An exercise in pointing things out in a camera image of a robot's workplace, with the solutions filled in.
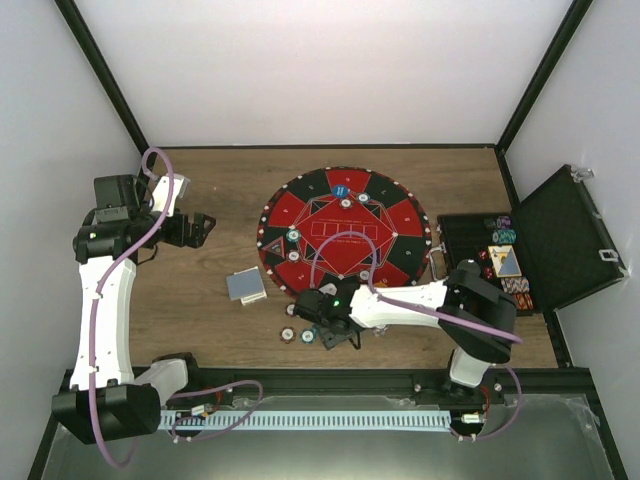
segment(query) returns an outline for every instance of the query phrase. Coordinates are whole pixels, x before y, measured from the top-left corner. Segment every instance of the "wall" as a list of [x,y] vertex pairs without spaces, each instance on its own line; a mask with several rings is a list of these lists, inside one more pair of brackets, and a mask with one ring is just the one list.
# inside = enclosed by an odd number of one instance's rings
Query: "wall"
[[79,0],[151,143],[496,142],[570,0]]
[[138,154],[53,1],[0,3],[0,465],[26,478],[73,366],[80,279],[71,240],[93,178]]
[[640,478],[640,2],[594,2],[508,152],[521,198],[563,163],[587,186],[632,276],[559,312],[571,354],[591,368],[630,478]]

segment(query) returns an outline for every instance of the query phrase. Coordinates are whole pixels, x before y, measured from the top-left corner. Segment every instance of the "wooden table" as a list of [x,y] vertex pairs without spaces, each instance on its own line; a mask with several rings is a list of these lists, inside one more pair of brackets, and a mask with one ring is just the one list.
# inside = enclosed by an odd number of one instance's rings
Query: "wooden table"
[[[442,368],[454,343],[442,331],[396,326],[381,338],[363,335],[326,351],[320,341],[286,345],[282,327],[309,326],[284,314],[291,298],[265,274],[256,248],[264,204],[300,173],[326,166],[370,168],[389,175],[424,207],[435,232],[443,213],[509,210],[491,149],[185,149],[168,151],[176,173],[191,179],[183,212],[200,211],[218,225],[198,249],[161,244],[155,261],[141,266],[133,288],[131,360],[149,364],[158,355],[192,352],[201,366],[288,368]],[[164,172],[161,161],[155,171]],[[140,254],[141,260],[148,255]],[[229,300],[226,277],[260,266],[268,298],[243,307]],[[443,264],[439,262],[440,271]],[[430,280],[426,273],[422,282]],[[525,344],[513,349],[517,367],[555,367],[541,316],[519,318]]]

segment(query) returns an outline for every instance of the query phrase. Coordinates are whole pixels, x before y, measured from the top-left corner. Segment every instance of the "gray floor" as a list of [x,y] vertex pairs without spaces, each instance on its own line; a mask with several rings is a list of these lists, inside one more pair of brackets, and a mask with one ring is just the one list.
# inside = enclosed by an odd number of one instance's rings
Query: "gray floor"
[[[476,444],[441,433],[236,432],[174,445],[159,431],[140,438],[123,471],[109,467],[95,446],[59,432],[44,478],[610,479],[594,421],[580,398],[540,395],[525,397],[508,432]],[[109,446],[122,458],[130,443]]]

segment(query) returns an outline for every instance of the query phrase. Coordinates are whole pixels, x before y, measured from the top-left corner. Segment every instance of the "red and black mat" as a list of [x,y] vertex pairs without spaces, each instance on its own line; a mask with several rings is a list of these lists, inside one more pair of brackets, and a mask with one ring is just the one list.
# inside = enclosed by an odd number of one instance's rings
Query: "red and black mat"
[[[331,167],[299,175],[265,205],[258,226],[258,251],[269,276],[290,295],[309,288],[316,249],[331,235],[357,231],[377,248],[374,283],[415,285],[431,248],[424,210],[389,177],[351,167]],[[371,247],[356,236],[339,237],[321,253],[316,287],[340,281],[364,282]]]

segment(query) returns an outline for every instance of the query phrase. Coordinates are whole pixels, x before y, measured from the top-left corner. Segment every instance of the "white vent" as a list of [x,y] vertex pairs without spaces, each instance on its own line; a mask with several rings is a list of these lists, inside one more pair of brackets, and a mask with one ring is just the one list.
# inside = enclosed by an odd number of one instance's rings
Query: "white vent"
[[[242,417],[244,411],[219,411],[201,419],[188,419],[176,430],[222,430]],[[164,410],[161,430],[171,430],[176,412]],[[396,430],[415,432],[448,432],[449,412],[254,412],[236,430]]]

